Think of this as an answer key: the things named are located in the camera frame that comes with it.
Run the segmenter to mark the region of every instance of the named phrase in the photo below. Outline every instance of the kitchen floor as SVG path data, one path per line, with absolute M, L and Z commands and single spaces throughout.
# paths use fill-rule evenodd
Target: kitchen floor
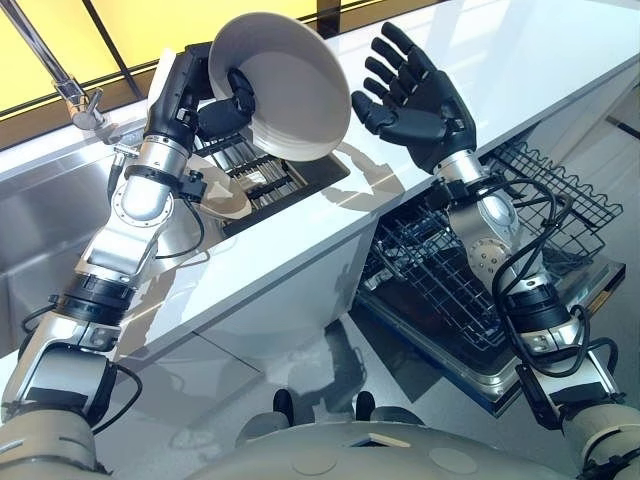
M 627 264 L 627 277 L 594 318 L 593 329 L 618 342 L 616 379 L 628 403 L 640 406 L 640 305 L 634 297 L 640 291 L 640 140 L 602 121 L 563 163 L 625 207 L 603 236 L 604 253 Z M 183 478 L 232 450 L 244 423 L 270 410 L 275 391 L 287 386 L 299 423 L 349 418 L 357 393 L 369 390 L 378 405 L 408 408 L 430 427 L 577 473 L 562 435 L 539 427 L 524 398 L 495 419 L 362 311 L 352 313 L 307 345 L 265 362 L 262 371 L 192 334 L 141 370 L 144 393 L 98 436 L 100 460 L 121 480 Z M 133 382 L 123 382 L 108 415 L 132 392 Z

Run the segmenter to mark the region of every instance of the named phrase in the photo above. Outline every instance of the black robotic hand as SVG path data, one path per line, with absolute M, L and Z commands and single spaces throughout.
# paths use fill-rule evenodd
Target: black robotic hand
M 373 51 L 395 71 L 373 57 L 365 62 L 386 84 L 370 77 L 364 81 L 364 88 L 377 95 L 382 105 L 361 91 L 351 95 L 353 109 L 367 130 L 406 146 L 415 164 L 428 173 L 455 152 L 475 150 L 475 123 L 447 74 L 437 70 L 424 51 L 392 23 L 385 22 L 382 34 L 406 58 L 381 38 L 371 42 Z

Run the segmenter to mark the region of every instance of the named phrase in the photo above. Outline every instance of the dishwasher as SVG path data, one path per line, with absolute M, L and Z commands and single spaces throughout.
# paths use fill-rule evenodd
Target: dishwasher
M 481 162 L 506 180 L 531 178 L 573 197 L 571 213 L 543 248 L 543 262 L 563 302 L 580 303 L 593 315 L 624 278 L 625 265 L 600 254 L 605 242 L 598 234 L 622 206 L 525 142 L 504 143 Z M 507 193 L 526 204 L 533 190 L 524 185 Z M 521 225 L 540 233 L 545 209 L 540 203 L 519 208 Z M 424 194 L 380 218 L 355 302 L 494 416 L 519 395 L 519 360 L 491 295 L 472 274 L 446 214 L 429 210 Z

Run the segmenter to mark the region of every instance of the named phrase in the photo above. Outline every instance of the dishwasher rack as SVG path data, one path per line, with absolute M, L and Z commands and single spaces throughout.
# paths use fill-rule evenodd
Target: dishwasher rack
M 557 279 L 590 264 L 594 255 L 604 248 L 605 242 L 598 232 L 622 213 L 622 205 L 609 203 L 607 195 L 595 193 L 593 185 L 580 183 L 578 176 L 569 174 L 563 166 L 554 167 L 548 157 L 530 149 L 526 142 L 504 143 L 482 160 L 507 180 L 531 178 L 556 195 L 573 198 L 571 213 L 549 238 L 542 252 L 547 270 Z M 511 193 L 524 202 L 536 195 L 531 185 L 515 186 Z M 519 209 L 518 217 L 529 232 L 537 235 L 547 212 L 545 202 Z
M 367 258 L 363 285 L 374 290 L 395 278 L 408 282 L 468 343 L 496 347 L 504 332 L 491 296 L 467 263 L 446 215 L 412 201 L 382 218 Z
M 526 143 L 503 144 L 481 160 L 507 180 L 532 178 L 556 195 L 574 198 L 571 213 L 542 252 L 555 280 L 590 264 L 605 246 L 597 232 L 622 213 L 621 205 L 610 204 L 606 195 L 595 194 L 593 186 L 580 184 L 563 167 L 553 167 Z M 514 187 L 508 193 L 518 199 L 516 203 L 527 203 L 537 195 L 531 185 Z M 523 227 L 533 235 L 541 233 L 547 208 L 544 203 L 519 208 Z M 493 300 L 471 272 L 446 214 L 430 211 L 421 195 L 380 219 L 361 288 L 374 291 L 391 279 L 409 283 L 475 349 L 485 351 L 503 343 L 505 335 Z

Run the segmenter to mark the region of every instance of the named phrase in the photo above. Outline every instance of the black cable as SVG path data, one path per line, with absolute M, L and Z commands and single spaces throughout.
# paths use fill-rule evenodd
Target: black cable
M 113 198 L 113 194 L 116 191 L 116 187 L 118 186 L 118 180 L 120 179 L 120 174 L 122 173 L 122 165 L 113 164 L 111 165 L 111 169 L 109 170 L 109 178 L 107 180 L 107 199 L 109 200 L 109 204 L 111 204 L 111 199 Z
M 56 308 L 56 304 L 52 303 L 51 305 L 47 305 L 46 307 L 42 307 L 39 308 L 38 310 L 36 310 L 35 312 L 31 312 L 29 315 L 27 315 L 26 317 L 24 317 L 24 319 L 22 320 L 22 322 L 20 322 L 20 326 L 22 327 L 22 331 L 24 333 L 31 333 L 35 330 L 35 328 L 29 328 L 29 326 L 27 325 L 31 320 L 33 320 L 36 317 L 39 317 L 40 315 L 43 315 L 47 312 L 50 312 L 51 310 L 53 310 L 54 308 Z
M 200 238 L 198 239 L 198 243 L 196 243 L 193 247 L 188 248 L 187 250 L 183 250 L 182 252 L 172 253 L 170 255 L 156 255 L 156 260 L 165 260 L 167 258 L 181 257 L 182 255 L 186 255 L 187 253 L 193 252 L 200 245 L 202 245 L 202 242 L 204 241 L 204 223 L 202 223 L 200 214 L 198 214 L 198 212 L 196 211 L 196 209 L 193 207 L 193 205 L 189 200 L 187 200 L 186 198 L 182 198 L 182 201 L 184 202 L 184 204 L 187 206 L 187 208 L 193 215 L 193 218 L 195 219 L 196 223 L 198 224 L 198 228 L 200 229 Z
M 607 370 L 611 375 L 614 374 L 618 365 L 618 344 L 609 337 L 600 337 L 592 340 L 589 344 L 589 350 L 595 350 L 607 345 L 609 347 L 609 360 L 607 360 Z
M 533 185 L 534 188 L 536 188 L 536 190 L 542 193 L 544 197 L 546 197 L 546 200 L 549 202 L 549 214 L 547 216 L 546 221 L 543 223 L 544 230 L 542 231 L 542 233 L 537 238 L 529 242 L 529 244 L 527 244 L 524 248 L 520 249 L 518 252 L 516 252 L 514 255 L 508 258 L 507 261 L 505 261 L 505 263 L 503 263 L 496 271 L 496 274 L 493 278 L 492 285 L 491 285 L 491 293 L 493 295 L 494 303 L 496 305 L 496 312 L 500 320 L 507 327 L 507 333 L 519 357 L 521 357 L 524 361 L 529 363 L 532 368 L 539 371 L 543 375 L 547 375 L 553 378 L 567 377 L 567 376 L 573 375 L 578 371 L 578 369 L 582 365 L 582 362 L 586 358 L 586 355 L 589 350 L 590 323 L 587 317 L 586 309 L 584 309 L 581 306 L 576 306 L 572 309 L 572 312 L 571 312 L 573 314 L 574 310 L 582 309 L 581 312 L 583 314 L 582 315 L 582 329 L 583 329 L 582 343 L 579 346 L 576 346 L 576 348 L 578 348 L 578 353 L 576 354 L 576 360 L 574 364 L 568 370 L 565 370 L 562 372 L 552 372 L 540 366 L 538 361 L 535 360 L 529 354 L 529 351 L 526 345 L 520 338 L 520 335 L 515 330 L 515 327 L 511 322 L 511 319 L 506 313 L 506 310 L 504 307 L 504 299 L 508 295 L 509 291 L 511 291 L 511 289 L 513 289 L 513 287 L 515 287 L 515 285 L 527 275 L 529 268 L 531 267 L 535 259 L 538 257 L 538 255 L 541 253 L 542 248 L 545 242 L 547 241 L 547 239 L 555 232 L 556 229 L 560 227 L 561 223 L 568 216 L 568 214 L 571 211 L 571 205 L 573 203 L 573 199 L 566 196 L 559 197 L 563 205 L 560 212 L 556 214 L 556 209 L 557 209 L 556 196 L 548 187 L 532 179 L 516 179 L 516 180 L 510 180 L 508 182 L 503 182 L 500 185 L 496 185 L 484 191 L 482 194 L 478 196 L 478 199 L 480 200 L 486 196 L 491 195 L 495 191 L 498 191 L 501 188 L 503 188 L 505 185 L 515 185 L 515 184 Z M 510 282 L 509 285 L 507 285 L 507 287 L 501 288 L 500 285 L 502 283 L 502 277 L 507 272 L 507 270 L 513 267 L 519 260 L 524 258 L 524 256 L 527 255 L 529 252 L 532 252 L 531 256 L 527 259 L 525 265 L 522 267 L 522 269 L 520 269 L 520 271 L 518 272 L 516 277 L 513 279 L 513 281 Z
M 129 399 L 129 401 L 125 404 L 124 407 L 122 407 L 122 409 L 118 413 L 116 413 L 113 417 L 111 417 L 109 420 L 104 422 L 102 425 L 94 428 L 93 429 L 94 435 L 99 434 L 100 432 L 106 430 L 115 422 L 117 422 L 120 419 L 120 417 L 122 417 L 125 413 L 127 413 L 127 410 L 129 410 L 133 406 L 133 404 L 136 403 L 136 400 L 138 400 L 138 398 L 140 397 L 140 394 L 142 393 L 142 380 L 140 380 L 140 377 L 136 375 L 133 371 L 129 370 L 127 367 L 123 367 L 118 363 L 116 363 L 115 365 L 118 370 L 120 370 L 122 373 L 129 376 L 134 382 L 136 382 L 136 387 L 137 387 L 136 393 L 133 394 L 133 396 Z

